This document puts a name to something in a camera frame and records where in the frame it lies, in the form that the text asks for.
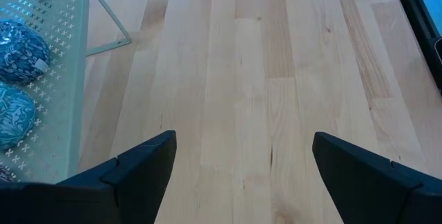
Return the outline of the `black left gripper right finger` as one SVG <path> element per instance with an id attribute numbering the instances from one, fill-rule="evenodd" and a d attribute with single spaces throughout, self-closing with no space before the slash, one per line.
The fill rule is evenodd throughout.
<path id="1" fill-rule="evenodd" d="M 325 132 L 312 151 L 344 224 L 442 224 L 442 180 Z"/>

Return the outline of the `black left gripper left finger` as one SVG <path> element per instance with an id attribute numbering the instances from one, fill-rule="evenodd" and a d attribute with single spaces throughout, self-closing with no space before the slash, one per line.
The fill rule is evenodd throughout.
<path id="1" fill-rule="evenodd" d="M 0 224 L 154 224 L 176 150 L 169 130 L 54 185 L 0 183 Z"/>

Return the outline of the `teal patterned candle tin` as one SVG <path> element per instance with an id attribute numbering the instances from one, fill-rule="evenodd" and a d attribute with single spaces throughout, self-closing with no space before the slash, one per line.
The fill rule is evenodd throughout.
<path id="1" fill-rule="evenodd" d="M 37 109 L 22 89 L 0 82 L 0 150 L 22 141 L 34 127 Z"/>

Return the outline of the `blue patterned candle tin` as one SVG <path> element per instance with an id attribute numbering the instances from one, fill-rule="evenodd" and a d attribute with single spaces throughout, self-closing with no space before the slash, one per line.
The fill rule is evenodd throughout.
<path id="1" fill-rule="evenodd" d="M 0 21 L 0 80 L 27 84 L 49 66 L 50 48 L 39 34 L 18 21 Z"/>

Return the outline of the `pale green perforated metal shelf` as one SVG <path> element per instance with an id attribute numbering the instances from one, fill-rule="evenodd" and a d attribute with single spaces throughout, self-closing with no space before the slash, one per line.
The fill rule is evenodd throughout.
<path id="1" fill-rule="evenodd" d="M 47 72 L 23 87 L 37 108 L 26 138 L 0 151 L 0 165 L 14 182 L 58 183 L 76 174 L 86 57 L 131 42 L 104 0 L 98 0 L 124 35 L 119 41 L 87 48 L 90 0 L 0 0 L 0 19 L 15 19 L 48 43 Z"/>

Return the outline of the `black aluminium table frame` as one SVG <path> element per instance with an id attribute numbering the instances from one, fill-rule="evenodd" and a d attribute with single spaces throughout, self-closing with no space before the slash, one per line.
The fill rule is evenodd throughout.
<path id="1" fill-rule="evenodd" d="M 442 0 L 400 0 L 442 95 Z"/>

